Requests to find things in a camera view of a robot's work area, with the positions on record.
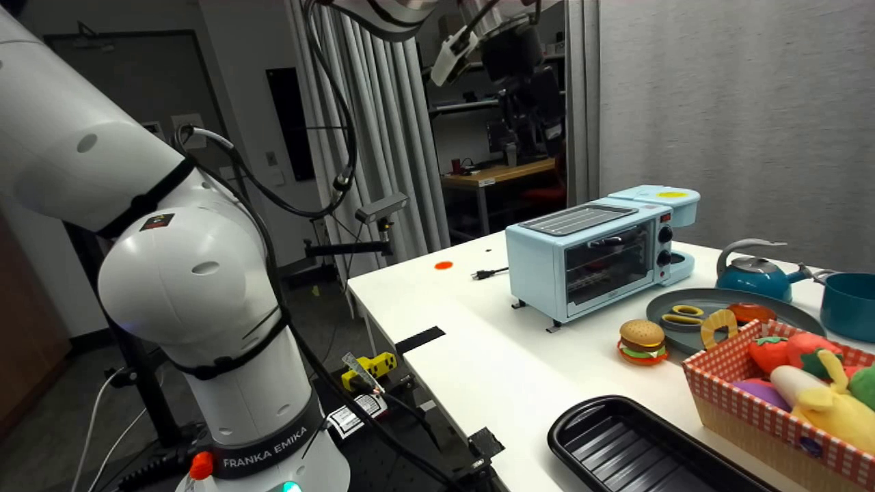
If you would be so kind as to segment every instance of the toaster oven door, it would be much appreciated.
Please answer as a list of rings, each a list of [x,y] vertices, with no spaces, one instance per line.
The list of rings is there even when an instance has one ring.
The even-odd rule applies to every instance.
[[[651,273],[651,223],[566,250],[566,300],[588,305]]]

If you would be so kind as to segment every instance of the shelf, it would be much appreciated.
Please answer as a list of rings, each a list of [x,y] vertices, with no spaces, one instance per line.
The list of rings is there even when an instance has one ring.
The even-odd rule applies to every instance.
[[[481,101],[439,104],[429,116],[439,119],[439,116],[481,113],[481,110],[494,110],[494,108],[496,108],[496,100],[481,100]]]

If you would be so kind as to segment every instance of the sticker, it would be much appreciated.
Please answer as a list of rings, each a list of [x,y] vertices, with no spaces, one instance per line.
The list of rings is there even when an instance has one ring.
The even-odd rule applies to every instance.
[[[150,216],[138,229],[164,229],[168,227],[168,223],[171,223],[171,214]]]
[[[686,192],[684,192],[684,188],[663,188],[663,192],[658,192],[655,197],[680,201],[680,197],[686,197]]]

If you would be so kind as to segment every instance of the red basket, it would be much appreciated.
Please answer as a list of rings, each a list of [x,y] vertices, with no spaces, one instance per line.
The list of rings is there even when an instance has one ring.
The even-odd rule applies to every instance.
[[[875,456],[864,453],[801,418],[767,408],[747,392],[731,389],[731,381],[757,377],[760,370],[748,362],[747,347],[762,333],[790,336],[798,329],[785,322],[747,325],[734,340],[696,352],[684,362],[684,374],[701,417],[701,423],[752,452],[779,473],[798,478],[805,486],[839,490],[842,475],[848,486],[875,490]],[[835,346],[844,365],[872,367],[875,355]],[[770,434],[774,444],[760,444],[757,432]]]

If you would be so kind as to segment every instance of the white table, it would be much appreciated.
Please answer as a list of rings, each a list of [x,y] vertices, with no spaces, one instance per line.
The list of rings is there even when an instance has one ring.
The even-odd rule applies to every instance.
[[[621,322],[645,318],[651,298],[714,287],[716,250],[674,244],[674,253],[693,257],[689,283],[634,296],[555,333],[544,330],[551,320],[535,310],[511,310],[505,273],[470,280],[472,270],[505,266],[502,233],[354,277],[349,287],[369,322],[390,343],[431,325],[444,330],[403,359],[461,432],[494,432],[505,445],[494,471],[513,492],[580,490],[547,449],[547,430],[563,411],[599,395],[625,395],[775,490],[801,490],[700,423],[677,365],[641,370],[618,362]],[[793,285],[794,306],[809,314],[818,314],[820,296],[813,283]]]

